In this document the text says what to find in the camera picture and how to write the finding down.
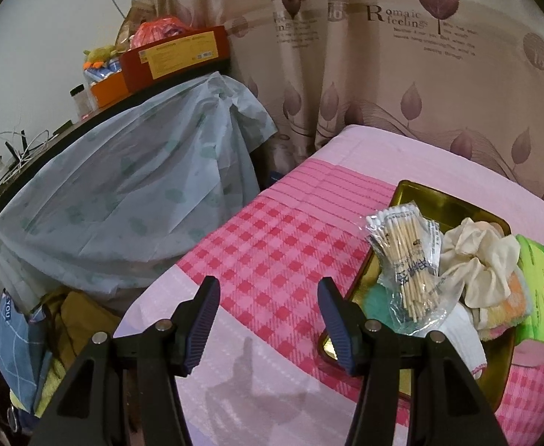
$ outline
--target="red plastic bag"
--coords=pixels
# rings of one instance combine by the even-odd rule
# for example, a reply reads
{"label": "red plastic bag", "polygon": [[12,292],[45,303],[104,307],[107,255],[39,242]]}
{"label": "red plastic bag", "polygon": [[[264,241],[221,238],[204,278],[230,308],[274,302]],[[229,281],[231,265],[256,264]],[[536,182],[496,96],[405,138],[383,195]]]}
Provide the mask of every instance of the red plastic bag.
{"label": "red plastic bag", "polygon": [[176,16],[166,16],[152,22],[144,22],[137,29],[133,38],[131,38],[131,49],[137,49],[143,45],[162,40],[163,38],[174,37],[193,30],[190,26],[184,24]]}

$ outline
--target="pink checkered blanket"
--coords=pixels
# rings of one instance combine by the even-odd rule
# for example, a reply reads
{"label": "pink checkered blanket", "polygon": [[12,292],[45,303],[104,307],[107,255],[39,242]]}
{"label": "pink checkered blanket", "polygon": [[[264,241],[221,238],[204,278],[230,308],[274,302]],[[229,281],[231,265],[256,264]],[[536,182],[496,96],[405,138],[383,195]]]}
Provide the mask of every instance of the pink checkered blanket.
{"label": "pink checkered blanket", "polygon": [[[219,278],[214,337],[180,385],[192,436],[203,440],[196,444],[344,443],[360,382],[318,357],[316,285],[330,276],[343,293],[350,287],[368,250],[360,217],[387,206],[402,179],[473,202],[544,244],[544,202],[520,186],[420,142],[347,127],[206,236],[119,327],[118,335],[142,330],[193,295],[205,275]],[[497,418],[512,446],[535,442],[544,430],[544,365],[512,366]],[[401,401],[395,444],[406,443],[407,426]]]}

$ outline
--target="white wall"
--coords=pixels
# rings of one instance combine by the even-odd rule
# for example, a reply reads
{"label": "white wall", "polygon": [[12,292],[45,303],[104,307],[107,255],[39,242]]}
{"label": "white wall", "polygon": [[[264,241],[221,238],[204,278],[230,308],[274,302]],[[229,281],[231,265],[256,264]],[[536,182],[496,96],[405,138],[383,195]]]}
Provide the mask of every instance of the white wall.
{"label": "white wall", "polygon": [[[131,0],[115,1],[127,14]],[[114,43],[121,22],[110,0],[4,0],[0,131],[16,126],[30,139],[75,121],[69,91],[84,82],[82,52]]]}

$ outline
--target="cardboard box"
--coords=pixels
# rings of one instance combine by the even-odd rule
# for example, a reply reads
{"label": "cardboard box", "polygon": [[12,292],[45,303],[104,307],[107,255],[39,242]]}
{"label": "cardboard box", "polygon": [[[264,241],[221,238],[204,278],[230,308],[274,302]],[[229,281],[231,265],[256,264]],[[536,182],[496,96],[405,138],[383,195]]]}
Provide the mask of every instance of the cardboard box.
{"label": "cardboard box", "polygon": [[119,56],[119,63],[127,88],[135,93],[188,68],[226,60],[229,56],[226,29],[213,26],[128,50]]}
{"label": "cardboard box", "polygon": [[110,75],[101,82],[90,86],[90,92],[94,95],[98,107],[102,108],[130,95],[125,84],[123,71]]}

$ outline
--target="plastic bag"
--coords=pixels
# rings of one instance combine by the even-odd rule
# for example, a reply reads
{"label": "plastic bag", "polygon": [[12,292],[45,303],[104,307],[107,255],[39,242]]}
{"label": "plastic bag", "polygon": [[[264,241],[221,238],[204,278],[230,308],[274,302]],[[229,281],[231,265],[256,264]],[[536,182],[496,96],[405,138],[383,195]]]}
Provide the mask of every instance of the plastic bag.
{"label": "plastic bag", "polygon": [[137,47],[142,47],[163,38],[174,37],[190,30],[193,30],[193,28],[184,24],[176,16],[167,16],[153,22],[145,22],[140,25],[136,34],[131,38],[131,49],[137,49]]}
{"label": "plastic bag", "polygon": [[415,203],[387,208],[366,221],[396,332],[424,335],[439,327],[461,293],[450,280],[438,277],[439,224],[425,219]]}
{"label": "plastic bag", "polygon": [[117,52],[127,52],[130,48],[131,37],[136,34],[140,25],[145,22],[151,22],[156,17],[157,12],[152,3],[132,0],[129,12],[123,20],[117,34],[117,39],[115,41]]}

